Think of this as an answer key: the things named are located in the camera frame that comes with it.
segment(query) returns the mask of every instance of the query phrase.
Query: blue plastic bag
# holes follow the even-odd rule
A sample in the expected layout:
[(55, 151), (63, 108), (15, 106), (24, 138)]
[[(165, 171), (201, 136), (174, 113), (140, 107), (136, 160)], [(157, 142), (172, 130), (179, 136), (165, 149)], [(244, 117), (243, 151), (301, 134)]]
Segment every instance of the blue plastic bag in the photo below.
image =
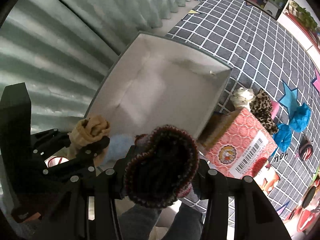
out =
[(289, 125), (296, 132), (302, 132), (310, 121), (311, 109), (306, 104), (303, 103), (294, 112), (293, 117), (290, 119)]
[(285, 152), (291, 143), (292, 132), (289, 125), (280, 123), (277, 124), (279, 131), (273, 135), (275, 143), (278, 145), (282, 152)]

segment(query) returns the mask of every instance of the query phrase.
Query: gray curtain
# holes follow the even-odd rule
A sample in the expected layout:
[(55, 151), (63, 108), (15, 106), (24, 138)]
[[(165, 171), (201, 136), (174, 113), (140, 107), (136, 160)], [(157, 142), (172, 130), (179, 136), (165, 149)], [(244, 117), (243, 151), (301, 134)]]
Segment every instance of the gray curtain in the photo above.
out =
[(185, 1), (19, 0), (0, 29), (0, 96), (25, 82), (31, 132), (71, 130), (137, 32), (162, 26)]

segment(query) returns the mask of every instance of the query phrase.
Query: printed logo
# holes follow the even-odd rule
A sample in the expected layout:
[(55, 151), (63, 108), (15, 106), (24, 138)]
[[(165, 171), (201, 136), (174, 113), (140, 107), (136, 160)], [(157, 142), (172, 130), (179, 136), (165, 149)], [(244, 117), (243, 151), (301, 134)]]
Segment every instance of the printed logo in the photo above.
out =
[(231, 145), (227, 145), (220, 150), (219, 160), (223, 164), (230, 164), (235, 160), (236, 154), (236, 149)]

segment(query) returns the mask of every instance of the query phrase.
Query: white box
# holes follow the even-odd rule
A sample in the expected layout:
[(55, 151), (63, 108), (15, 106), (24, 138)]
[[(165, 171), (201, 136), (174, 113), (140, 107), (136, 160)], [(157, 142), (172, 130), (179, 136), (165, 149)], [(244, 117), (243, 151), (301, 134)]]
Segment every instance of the white box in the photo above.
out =
[(150, 133), (166, 124), (198, 138), (225, 89), (231, 67), (213, 56), (148, 33), (120, 56), (92, 100), (111, 135)]

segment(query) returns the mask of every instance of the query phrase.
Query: pink cardboard box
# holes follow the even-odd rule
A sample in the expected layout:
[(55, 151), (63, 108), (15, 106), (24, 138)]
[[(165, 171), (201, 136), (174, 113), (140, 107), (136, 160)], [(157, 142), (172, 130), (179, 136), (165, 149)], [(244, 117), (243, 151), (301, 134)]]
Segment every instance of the pink cardboard box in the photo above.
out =
[(252, 174), (261, 158), (268, 158), (276, 143), (261, 123), (245, 107), (212, 117), (199, 137), (206, 157), (222, 174), (242, 178)]

